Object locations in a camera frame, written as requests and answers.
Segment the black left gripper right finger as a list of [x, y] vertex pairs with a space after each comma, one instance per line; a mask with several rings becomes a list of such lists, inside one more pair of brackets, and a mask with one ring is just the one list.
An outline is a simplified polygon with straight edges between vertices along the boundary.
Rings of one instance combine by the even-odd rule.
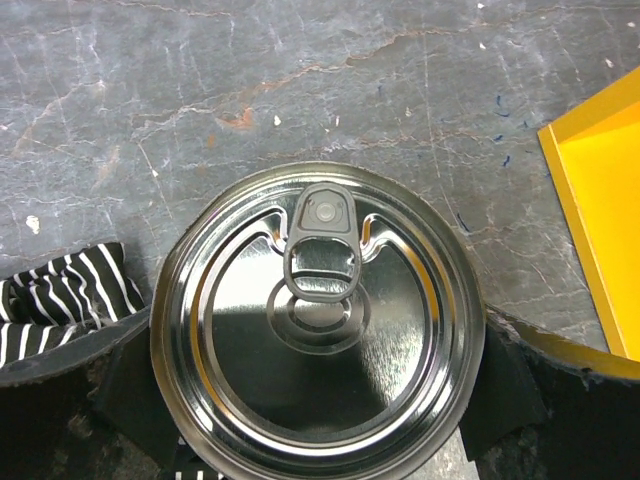
[[490, 306], [460, 432], [482, 479], [636, 479], [639, 364]]

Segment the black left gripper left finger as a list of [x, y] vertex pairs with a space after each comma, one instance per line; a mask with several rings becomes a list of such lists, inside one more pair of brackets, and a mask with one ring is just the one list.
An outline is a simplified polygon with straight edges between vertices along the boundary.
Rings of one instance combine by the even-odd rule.
[[4, 479], [156, 479], [179, 433], [149, 352], [149, 311], [1, 370]]

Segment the yellow cabinet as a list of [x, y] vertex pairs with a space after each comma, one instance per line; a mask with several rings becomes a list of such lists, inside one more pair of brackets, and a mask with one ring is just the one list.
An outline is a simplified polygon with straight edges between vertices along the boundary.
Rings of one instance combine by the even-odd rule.
[[538, 132], [610, 351], [639, 358], [639, 72]]

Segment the blue tin can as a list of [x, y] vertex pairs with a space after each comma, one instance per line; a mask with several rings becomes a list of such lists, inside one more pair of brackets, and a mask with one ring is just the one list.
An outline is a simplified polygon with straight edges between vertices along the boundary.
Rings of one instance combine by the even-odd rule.
[[229, 479], [403, 479], [469, 404], [486, 310], [449, 225], [344, 164], [251, 175], [186, 230], [150, 310], [157, 385]]

